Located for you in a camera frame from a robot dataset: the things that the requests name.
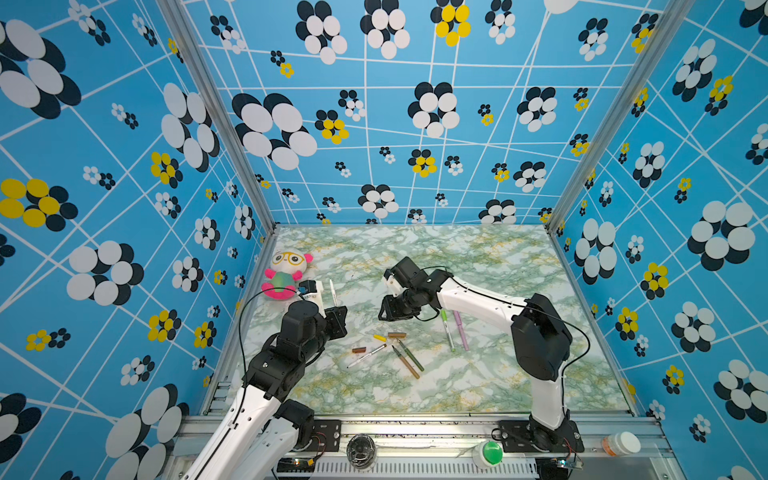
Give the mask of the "white pen yellow tip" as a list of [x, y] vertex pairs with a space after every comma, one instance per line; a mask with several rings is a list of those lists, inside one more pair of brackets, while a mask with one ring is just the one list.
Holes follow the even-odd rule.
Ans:
[[336, 292], [333, 280], [329, 280], [329, 287], [330, 287], [330, 290], [331, 290], [331, 295], [332, 295], [334, 307], [339, 307], [340, 306], [340, 301], [338, 299], [338, 295], [337, 295], [337, 292]]

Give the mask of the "white pen green tip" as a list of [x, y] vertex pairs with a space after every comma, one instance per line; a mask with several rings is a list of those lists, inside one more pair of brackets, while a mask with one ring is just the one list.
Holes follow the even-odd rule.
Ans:
[[447, 340], [448, 340], [448, 344], [449, 344], [450, 350], [451, 350], [451, 352], [455, 352], [455, 348], [456, 348], [455, 347], [455, 342], [453, 340], [453, 336], [452, 336], [450, 327], [448, 325], [448, 316], [447, 316], [447, 311], [445, 309], [440, 309], [440, 317], [441, 317], [441, 320], [442, 320], [444, 331], [445, 331], [446, 336], [447, 336]]

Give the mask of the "pink gel pen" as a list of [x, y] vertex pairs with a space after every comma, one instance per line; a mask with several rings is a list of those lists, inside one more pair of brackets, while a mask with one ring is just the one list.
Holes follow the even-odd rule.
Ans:
[[453, 313], [453, 316], [454, 316], [454, 319], [455, 319], [455, 323], [456, 323], [456, 326], [457, 326], [457, 329], [458, 329], [458, 332], [459, 332], [459, 335], [460, 335], [462, 347], [463, 347], [463, 349], [465, 351], [469, 351], [470, 347], [469, 347], [468, 340], [467, 340], [467, 337], [466, 337], [466, 332], [465, 332], [465, 328], [464, 328], [464, 324], [463, 324], [463, 320], [462, 320], [461, 314], [458, 311], [453, 311], [452, 313]]

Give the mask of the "green gel pen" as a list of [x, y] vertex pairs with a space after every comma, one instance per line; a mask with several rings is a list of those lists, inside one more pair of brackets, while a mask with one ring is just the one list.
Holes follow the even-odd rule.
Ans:
[[404, 350], [404, 352], [406, 353], [406, 355], [408, 356], [408, 358], [409, 358], [409, 359], [410, 359], [410, 360], [413, 362], [413, 364], [416, 366], [416, 368], [418, 368], [418, 369], [419, 369], [419, 371], [421, 371], [421, 372], [424, 372], [424, 371], [425, 371], [424, 367], [423, 367], [423, 366], [422, 366], [422, 364], [419, 362], [419, 360], [416, 358], [416, 356], [415, 356], [415, 355], [414, 355], [414, 354], [411, 352], [411, 350], [410, 350], [410, 349], [409, 349], [409, 348], [406, 346], [406, 344], [405, 344], [404, 342], [402, 342], [401, 340], [398, 340], [398, 342], [399, 342], [399, 344], [401, 345], [401, 347], [403, 348], [403, 350]]

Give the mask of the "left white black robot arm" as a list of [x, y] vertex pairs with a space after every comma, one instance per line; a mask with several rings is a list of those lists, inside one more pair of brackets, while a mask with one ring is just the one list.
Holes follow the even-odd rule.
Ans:
[[288, 306], [185, 479], [264, 479], [294, 447], [311, 442], [314, 410], [288, 396], [326, 344], [347, 335], [347, 314], [345, 306], [322, 309], [310, 300]]

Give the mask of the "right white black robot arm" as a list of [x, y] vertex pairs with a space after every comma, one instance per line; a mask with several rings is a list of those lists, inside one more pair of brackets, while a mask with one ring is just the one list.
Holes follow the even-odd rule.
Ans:
[[496, 293], [444, 269], [427, 272], [408, 257], [385, 270], [383, 281], [389, 294], [382, 299], [381, 321], [415, 318], [429, 306], [467, 314], [509, 334], [518, 365], [531, 377], [532, 426], [548, 432], [561, 428], [567, 417], [561, 377], [573, 337], [547, 297]]

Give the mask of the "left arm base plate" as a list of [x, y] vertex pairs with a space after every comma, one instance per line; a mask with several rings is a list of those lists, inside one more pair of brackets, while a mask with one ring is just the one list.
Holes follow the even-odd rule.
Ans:
[[315, 419], [302, 425], [292, 452], [338, 452], [342, 422], [336, 419]]

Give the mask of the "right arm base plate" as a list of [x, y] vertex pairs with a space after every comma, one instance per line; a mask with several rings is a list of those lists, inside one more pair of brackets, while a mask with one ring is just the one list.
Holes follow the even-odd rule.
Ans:
[[492, 430], [492, 437], [501, 443], [505, 453], [565, 455], [585, 451], [576, 423], [568, 418], [555, 430], [546, 428], [532, 418], [502, 420]]

